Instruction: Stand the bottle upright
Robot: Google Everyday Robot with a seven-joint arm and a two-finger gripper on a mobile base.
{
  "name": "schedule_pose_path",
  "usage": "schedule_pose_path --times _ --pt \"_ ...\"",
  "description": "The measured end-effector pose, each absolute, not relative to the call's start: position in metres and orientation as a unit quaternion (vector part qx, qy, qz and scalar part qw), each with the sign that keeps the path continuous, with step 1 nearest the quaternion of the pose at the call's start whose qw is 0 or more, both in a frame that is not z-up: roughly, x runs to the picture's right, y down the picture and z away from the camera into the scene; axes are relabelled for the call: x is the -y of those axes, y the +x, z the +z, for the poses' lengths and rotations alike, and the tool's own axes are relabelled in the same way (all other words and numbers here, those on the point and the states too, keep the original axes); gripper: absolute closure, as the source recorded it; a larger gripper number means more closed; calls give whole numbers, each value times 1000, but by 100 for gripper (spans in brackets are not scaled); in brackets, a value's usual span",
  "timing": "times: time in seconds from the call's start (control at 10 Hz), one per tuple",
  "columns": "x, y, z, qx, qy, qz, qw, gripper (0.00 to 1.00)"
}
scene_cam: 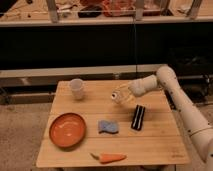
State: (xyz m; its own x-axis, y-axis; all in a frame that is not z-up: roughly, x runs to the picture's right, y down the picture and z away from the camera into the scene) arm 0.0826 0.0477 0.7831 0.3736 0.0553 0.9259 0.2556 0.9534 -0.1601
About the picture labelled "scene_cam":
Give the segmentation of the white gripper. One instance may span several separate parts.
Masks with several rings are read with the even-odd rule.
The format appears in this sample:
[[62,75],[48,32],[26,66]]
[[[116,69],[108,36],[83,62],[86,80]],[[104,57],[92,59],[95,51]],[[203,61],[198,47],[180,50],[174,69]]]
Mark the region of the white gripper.
[[129,83],[121,84],[121,85],[117,86],[115,88],[115,90],[128,89],[128,87],[134,96],[132,94],[125,96],[123,103],[128,103],[128,102],[134,101],[135,97],[140,97],[145,93],[144,87],[137,80],[132,81],[130,83],[130,85],[129,85]]

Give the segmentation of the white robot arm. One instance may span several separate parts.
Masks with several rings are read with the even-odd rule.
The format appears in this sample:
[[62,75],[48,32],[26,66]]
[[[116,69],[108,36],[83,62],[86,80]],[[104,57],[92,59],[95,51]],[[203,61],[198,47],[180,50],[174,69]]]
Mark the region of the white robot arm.
[[111,99],[117,104],[122,104],[132,97],[141,97],[158,87],[162,87],[169,93],[191,142],[205,163],[204,171],[213,171],[213,125],[183,91],[171,67],[161,66],[153,75],[118,86],[112,92]]

